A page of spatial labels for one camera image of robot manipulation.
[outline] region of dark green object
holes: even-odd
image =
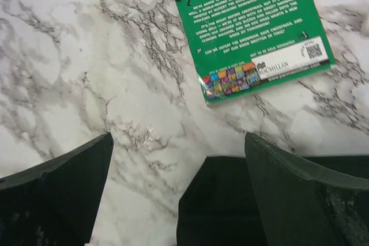
[[[368,157],[309,161],[255,134],[245,153],[269,245],[369,245]]]
[[[0,179],[0,245],[89,243],[112,149],[111,134],[104,134]]]
[[[245,154],[205,160],[178,246],[369,245],[369,156],[301,158],[250,133]]]

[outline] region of white label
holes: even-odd
[[[320,37],[305,40],[292,46],[255,57],[255,63],[261,80],[299,67],[322,62],[328,59]]]

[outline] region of qr code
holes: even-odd
[[[314,44],[313,46],[307,46],[306,50],[310,59],[314,59],[323,55],[321,46],[318,43]]]

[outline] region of marble countertop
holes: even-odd
[[[205,105],[174,0],[0,0],[0,177],[115,140],[91,245],[172,246],[206,156],[246,131],[302,155],[369,153],[369,0],[315,0],[334,70]]]

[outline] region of green book cover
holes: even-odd
[[[176,0],[207,103],[331,68],[313,0]]]

